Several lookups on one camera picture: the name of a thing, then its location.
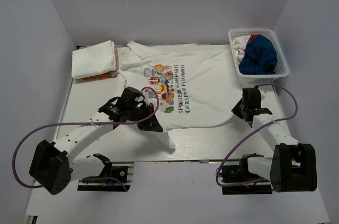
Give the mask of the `blue t-shirt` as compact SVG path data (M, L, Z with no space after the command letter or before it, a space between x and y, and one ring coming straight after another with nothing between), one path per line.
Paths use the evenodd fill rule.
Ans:
M277 63L274 45L268 38L258 34L247 43L239 71L244 75L273 75Z

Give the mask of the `white cartoon-print t-shirt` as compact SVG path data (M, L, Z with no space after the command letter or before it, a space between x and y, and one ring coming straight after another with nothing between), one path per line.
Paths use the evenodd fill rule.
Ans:
M242 90L229 45L182 45L164 51L129 42L116 49L118 88L145 88L146 102L157 109L162 132L148 132L169 149L175 144L169 131L218 128L237 120L231 112Z

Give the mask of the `white red-print t-shirt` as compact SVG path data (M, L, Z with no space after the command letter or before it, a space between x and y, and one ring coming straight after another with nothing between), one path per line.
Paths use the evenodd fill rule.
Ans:
M235 37L233 39L232 44L235 49L235 55L236 55L238 62L241 62L243 60L248 42L250 42L256 37L257 37L256 34L251 34L251 35Z

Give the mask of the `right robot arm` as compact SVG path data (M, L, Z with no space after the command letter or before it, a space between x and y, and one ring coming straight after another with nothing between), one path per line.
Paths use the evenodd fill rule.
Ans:
M244 88L232 113L259 133L273 151L272 157L247 154L239 163L240 177L246 181L264 178L276 192L307 192L317 188L316 152L311 144L302 144L290 136L261 106L258 87Z

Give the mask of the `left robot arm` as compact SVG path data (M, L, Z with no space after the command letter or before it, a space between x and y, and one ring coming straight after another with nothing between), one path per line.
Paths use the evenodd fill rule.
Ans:
M135 124L141 131L162 132L156 118L159 106L153 88L125 88L121 96L109 99L87 122L77 122L74 131L53 142L41 141L29 174L52 195L60 193L74 180L123 185L112 176L113 163L108 157L99 153L83 160L77 157L94 141L121 125Z

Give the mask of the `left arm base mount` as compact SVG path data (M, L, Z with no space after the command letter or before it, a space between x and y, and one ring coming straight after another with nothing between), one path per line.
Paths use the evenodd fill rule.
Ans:
M106 156L87 156L90 164L99 167L99 174L79 180L77 190L86 192L128 192L133 179L134 163L112 162Z

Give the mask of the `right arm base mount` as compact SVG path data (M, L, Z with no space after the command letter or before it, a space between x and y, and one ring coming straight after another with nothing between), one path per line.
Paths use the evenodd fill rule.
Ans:
M248 171L248 159L252 157L261 157L262 155L250 154L243 155L239 163L232 165L228 163L221 169L219 178L222 185L235 183L245 183L230 187L222 187L223 195L264 195L272 194L273 190L269 181Z

